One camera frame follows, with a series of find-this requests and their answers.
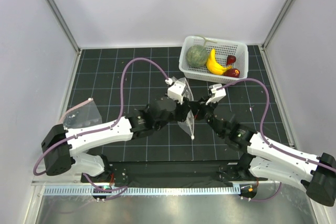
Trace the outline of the red apple at back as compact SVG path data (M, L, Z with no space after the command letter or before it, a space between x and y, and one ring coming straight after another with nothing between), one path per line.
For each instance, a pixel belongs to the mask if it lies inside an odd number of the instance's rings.
M232 65L236 62L236 57L234 55L228 55L227 59L226 59L226 65Z

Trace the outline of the pile of spare zip bags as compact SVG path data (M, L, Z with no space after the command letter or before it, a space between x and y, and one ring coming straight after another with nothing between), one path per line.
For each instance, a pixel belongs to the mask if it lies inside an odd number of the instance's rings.
M62 124L67 129L79 129L102 123L102 116L93 98L77 104L67 110L57 124Z

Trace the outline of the clear polka dot zip bag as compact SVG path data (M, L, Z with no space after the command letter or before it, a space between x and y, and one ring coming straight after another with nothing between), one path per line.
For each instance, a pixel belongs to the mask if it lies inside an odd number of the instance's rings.
M185 84L185 90L184 90L182 96L184 98L188 98L189 101L193 101L194 100L193 93L192 93L192 90L190 88L190 85L189 85L187 79L186 78L180 78L180 79L178 79L178 81ZM192 113L192 110L190 110L188 112L186 120L184 122L178 122L178 125L183 131L185 131L190 136L192 141L195 139L195 136L194 136L195 120L194 120L194 115Z

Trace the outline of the yellow banana bunch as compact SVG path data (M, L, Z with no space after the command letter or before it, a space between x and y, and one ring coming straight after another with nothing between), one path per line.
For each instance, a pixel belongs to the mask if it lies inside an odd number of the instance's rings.
M215 49L212 49L209 53L208 60L206 62L206 67L212 74L223 75L228 68L220 65L215 58Z

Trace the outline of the white perforated plastic basket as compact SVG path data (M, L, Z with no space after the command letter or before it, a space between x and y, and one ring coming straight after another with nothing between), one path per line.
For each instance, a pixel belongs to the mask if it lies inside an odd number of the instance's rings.
M224 84L247 78L249 68L249 52L246 44L224 39L205 39L194 35L188 36L184 40L179 58L179 69L187 78ZM194 45L204 46L207 52L215 49L216 61L223 67L226 66L226 59L229 55L235 56L236 61L232 64L232 66L233 68L239 70L239 77L233 78L224 75L216 75L211 73L206 66L201 66L199 68L191 67L186 60L186 53L189 48Z

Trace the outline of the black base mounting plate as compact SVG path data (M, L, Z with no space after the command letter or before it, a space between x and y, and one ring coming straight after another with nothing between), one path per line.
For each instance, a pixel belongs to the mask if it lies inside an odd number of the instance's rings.
M107 171L90 179L134 188L213 188L257 181L237 161L111 162Z

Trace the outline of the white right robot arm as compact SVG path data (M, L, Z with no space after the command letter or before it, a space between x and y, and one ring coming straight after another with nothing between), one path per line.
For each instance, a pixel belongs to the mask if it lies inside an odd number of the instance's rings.
M302 152L273 141L235 119L231 112L220 116L217 105L205 99L192 102L196 120L205 120L230 148L243 153L236 167L239 178L276 180L304 191L315 202L332 207L335 203L335 158Z

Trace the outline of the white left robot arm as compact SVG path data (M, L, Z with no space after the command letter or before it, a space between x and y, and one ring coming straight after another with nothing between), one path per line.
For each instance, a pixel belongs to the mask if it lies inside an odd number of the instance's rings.
M107 159L89 155L87 150L146 138L170 122L185 122L190 110L188 98L178 101L162 97L142 110L135 110L105 124L68 130L63 124L54 125L41 143L43 154L38 161L44 162L44 174L48 176L57 176L76 168L99 182L106 182L111 177Z

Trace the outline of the red apple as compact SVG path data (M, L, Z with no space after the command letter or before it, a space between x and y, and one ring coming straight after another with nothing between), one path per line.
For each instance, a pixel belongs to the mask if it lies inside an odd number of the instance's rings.
M236 62L236 57L234 55L228 55L227 59L226 59L226 65L232 65Z
M231 78L239 78L240 71L237 68L230 68L224 72L224 76L231 77Z

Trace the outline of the green netted melon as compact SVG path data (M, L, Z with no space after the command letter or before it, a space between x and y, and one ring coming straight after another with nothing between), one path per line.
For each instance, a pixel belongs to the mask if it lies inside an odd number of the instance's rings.
M187 63L191 67L201 67L206 64L208 59L208 52L204 46L193 45L186 53Z

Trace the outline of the black grid cutting mat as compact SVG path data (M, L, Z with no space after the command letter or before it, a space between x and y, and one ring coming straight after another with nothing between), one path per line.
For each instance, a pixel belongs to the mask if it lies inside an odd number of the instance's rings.
M103 122L115 120L120 111L141 109L165 95L165 75L184 76L179 70L180 52L180 47L84 50L68 106L93 98ZM232 112L241 124L263 129L272 140L293 146L274 95L265 95L272 88L258 47L249 46L248 52L250 81L228 87L217 111L220 115ZM205 121L195 123L193 141L173 122L149 137L99 146L90 154L103 154L112 162L235 160L241 156Z

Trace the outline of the red apple near front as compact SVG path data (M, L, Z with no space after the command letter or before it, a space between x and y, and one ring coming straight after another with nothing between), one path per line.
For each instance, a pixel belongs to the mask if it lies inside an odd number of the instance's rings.
M224 76L231 77L231 78L239 78L240 71L237 68L230 68L224 72Z

